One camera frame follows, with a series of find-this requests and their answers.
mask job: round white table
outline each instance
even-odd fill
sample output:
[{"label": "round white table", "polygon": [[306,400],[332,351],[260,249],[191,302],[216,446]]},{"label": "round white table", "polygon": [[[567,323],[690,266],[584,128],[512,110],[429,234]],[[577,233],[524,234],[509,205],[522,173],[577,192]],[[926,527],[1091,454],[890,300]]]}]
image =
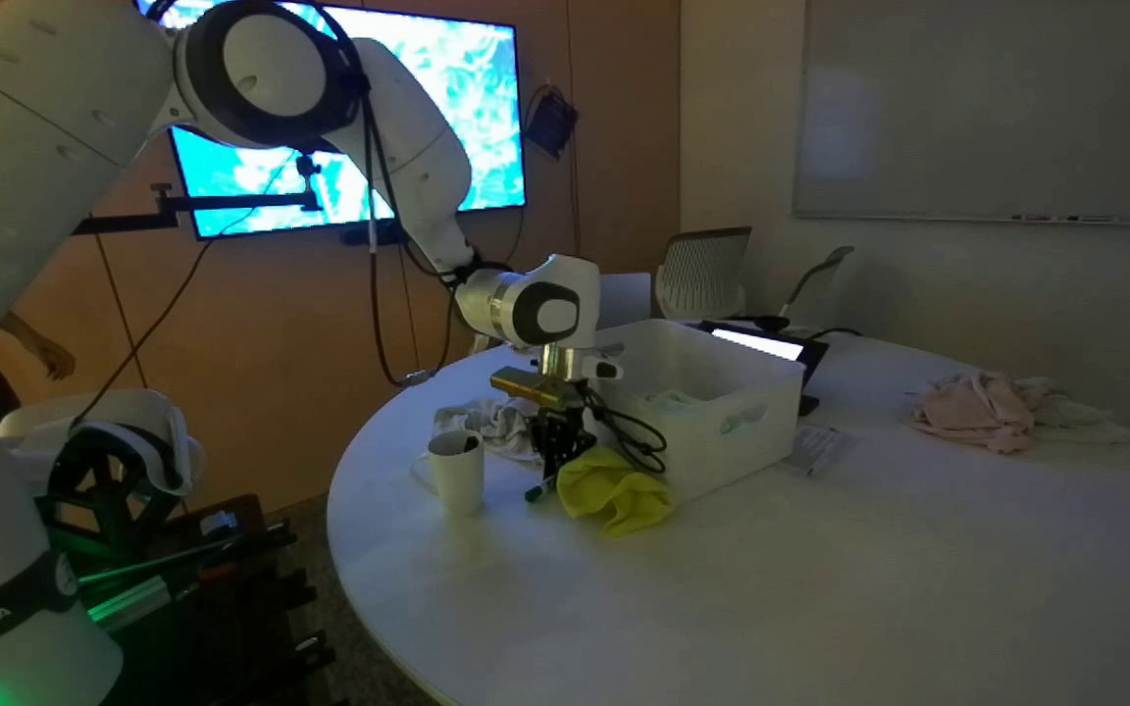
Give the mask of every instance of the round white table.
[{"label": "round white table", "polygon": [[509,458],[485,458],[480,519],[443,519],[413,477],[433,412],[512,362],[400,391],[329,488],[348,603],[438,701],[1130,701],[1130,445],[931,439],[905,409],[966,364],[834,339],[800,463],[666,527],[608,540],[531,505],[536,472]]}]

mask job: cloth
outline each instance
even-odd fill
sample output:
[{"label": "cloth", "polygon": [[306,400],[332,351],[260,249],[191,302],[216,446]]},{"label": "cloth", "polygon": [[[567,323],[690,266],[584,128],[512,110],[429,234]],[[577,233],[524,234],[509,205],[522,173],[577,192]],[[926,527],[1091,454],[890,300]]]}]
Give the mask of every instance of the cloth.
[{"label": "cloth", "polygon": [[567,519],[595,519],[608,537],[659,527],[676,511],[666,477],[603,445],[558,472],[558,500]]},{"label": "cloth", "polygon": [[960,371],[939,381],[913,409],[921,432],[1021,454],[1041,439],[1054,445],[1130,445],[1130,429],[1112,412],[1076,400],[1046,378],[1008,381]]},{"label": "cloth", "polygon": [[1015,454],[1037,445],[1037,417],[1024,398],[992,371],[939,381],[913,409],[921,432]]}]

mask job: monitor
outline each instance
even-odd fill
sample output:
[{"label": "monitor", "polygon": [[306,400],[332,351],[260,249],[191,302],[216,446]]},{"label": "monitor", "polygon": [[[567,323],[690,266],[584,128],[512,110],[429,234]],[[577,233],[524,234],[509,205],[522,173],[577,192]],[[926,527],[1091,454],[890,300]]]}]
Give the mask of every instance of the monitor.
[{"label": "monitor", "polygon": [[[216,0],[178,0],[161,24],[180,30],[200,18]],[[310,5],[284,5],[316,30],[320,15]],[[459,212],[512,212],[524,208],[524,128],[522,128],[522,77],[518,30],[509,24],[434,18],[365,8],[327,8],[353,39],[379,39],[438,101],[469,156],[469,192]],[[293,150],[238,150],[209,140],[191,128],[167,128],[167,144],[186,198],[284,198],[306,192]],[[310,175],[316,208],[200,208],[191,212],[197,239],[261,239],[301,233],[357,233],[370,221],[365,175],[342,154],[315,154]]]},{"label": "monitor", "polygon": [[805,364],[805,381],[826,358],[826,343],[800,339],[800,334],[787,334],[787,328],[760,328],[760,326],[748,326],[748,323],[702,323],[702,328],[710,339],[717,339],[717,343],[744,344],[744,351],[757,351],[765,358],[796,362],[796,364]]}]

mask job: whiteboard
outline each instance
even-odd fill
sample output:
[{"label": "whiteboard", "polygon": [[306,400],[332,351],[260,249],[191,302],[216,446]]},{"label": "whiteboard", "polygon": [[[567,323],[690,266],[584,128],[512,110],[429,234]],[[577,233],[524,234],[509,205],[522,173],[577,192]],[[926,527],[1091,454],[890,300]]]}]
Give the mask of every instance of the whiteboard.
[{"label": "whiteboard", "polygon": [[805,0],[796,216],[1130,222],[1130,0]]}]

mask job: floor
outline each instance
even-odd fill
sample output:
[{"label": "floor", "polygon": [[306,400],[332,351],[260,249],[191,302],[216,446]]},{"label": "floor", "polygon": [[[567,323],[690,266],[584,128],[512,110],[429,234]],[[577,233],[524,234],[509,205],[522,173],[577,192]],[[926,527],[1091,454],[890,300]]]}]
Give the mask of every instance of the floor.
[{"label": "floor", "polygon": [[327,548],[327,500],[278,519],[299,535],[284,570],[301,570],[316,587],[316,599],[293,613],[293,634],[327,633],[332,646],[332,664],[310,683],[310,706],[433,706],[344,603]]}]

